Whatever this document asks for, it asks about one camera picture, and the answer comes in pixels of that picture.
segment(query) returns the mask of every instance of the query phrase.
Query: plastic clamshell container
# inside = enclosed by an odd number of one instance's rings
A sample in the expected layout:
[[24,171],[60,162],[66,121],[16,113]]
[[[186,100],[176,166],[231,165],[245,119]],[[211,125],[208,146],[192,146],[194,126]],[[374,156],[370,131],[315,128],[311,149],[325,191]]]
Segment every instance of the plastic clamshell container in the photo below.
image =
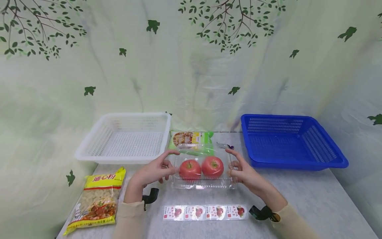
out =
[[241,127],[253,167],[320,171],[349,165],[336,143],[312,117],[244,114]]
[[78,147],[75,157],[99,164],[146,164],[167,146],[168,113],[112,113],[102,116]]
[[200,167],[209,156],[218,157],[224,166],[223,174],[220,177],[207,177],[203,172],[196,177],[181,177],[176,173],[172,177],[172,188],[177,189],[235,189],[236,179],[227,174],[231,167],[231,155],[223,147],[218,145],[203,144],[179,144],[177,146],[180,155],[175,156],[174,166],[180,167],[184,161],[194,160]]

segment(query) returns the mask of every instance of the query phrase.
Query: beige sleeve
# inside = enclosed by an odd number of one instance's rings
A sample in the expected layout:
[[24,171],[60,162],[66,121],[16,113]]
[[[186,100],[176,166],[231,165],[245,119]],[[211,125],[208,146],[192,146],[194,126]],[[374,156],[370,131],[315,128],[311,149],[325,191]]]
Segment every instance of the beige sleeve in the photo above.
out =
[[272,222],[272,226],[285,239],[319,239],[314,230],[304,221],[289,204],[275,212],[280,216],[280,221]]
[[142,239],[144,226],[144,202],[118,205],[113,239]]

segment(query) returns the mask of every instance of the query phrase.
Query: yellow pasta bag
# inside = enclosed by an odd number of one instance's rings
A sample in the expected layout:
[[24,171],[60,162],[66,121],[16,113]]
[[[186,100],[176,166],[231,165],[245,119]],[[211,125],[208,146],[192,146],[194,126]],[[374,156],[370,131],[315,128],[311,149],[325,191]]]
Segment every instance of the yellow pasta bag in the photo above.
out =
[[115,223],[118,198],[125,178],[124,167],[114,174],[87,176],[84,191],[64,235],[76,228]]

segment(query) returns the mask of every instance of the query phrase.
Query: leaf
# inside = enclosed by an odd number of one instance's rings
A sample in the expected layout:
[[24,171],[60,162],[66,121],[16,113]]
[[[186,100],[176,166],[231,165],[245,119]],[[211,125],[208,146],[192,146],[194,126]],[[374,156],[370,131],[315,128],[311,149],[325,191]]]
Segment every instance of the leaf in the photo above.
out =
[[236,92],[238,92],[239,89],[240,89],[240,87],[232,87],[231,91],[228,94],[235,95]]
[[299,52],[300,50],[293,50],[292,54],[289,56],[289,58],[293,57],[293,59],[295,58],[295,56],[297,55],[297,53]]
[[126,49],[120,48],[120,55],[124,55],[126,57]]
[[345,42],[352,37],[352,35],[357,31],[357,28],[355,27],[349,27],[345,33],[342,33],[341,35],[338,36],[338,38],[344,38],[345,37]]
[[149,26],[146,28],[146,31],[152,31],[156,34],[158,30],[158,26],[160,25],[160,22],[157,22],[156,20],[149,20],[148,21]]
[[93,95],[95,89],[96,89],[95,86],[85,87],[85,94],[84,94],[84,95],[87,96],[89,93],[90,93],[91,95]]
[[69,187],[73,184],[74,179],[76,176],[73,175],[73,170],[70,170],[69,175],[66,175],[66,178],[68,179]]
[[375,120],[373,125],[382,125],[382,114],[377,114],[376,116],[367,117],[369,120]]

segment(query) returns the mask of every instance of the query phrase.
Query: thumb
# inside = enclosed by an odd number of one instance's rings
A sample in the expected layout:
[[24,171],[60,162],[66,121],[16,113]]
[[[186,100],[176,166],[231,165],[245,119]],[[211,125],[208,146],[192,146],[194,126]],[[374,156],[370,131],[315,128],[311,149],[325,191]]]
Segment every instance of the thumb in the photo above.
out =
[[235,169],[230,169],[227,173],[231,177],[237,177],[241,181],[245,181],[246,176],[245,176],[245,173],[243,171],[238,171],[238,170],[235,170]]

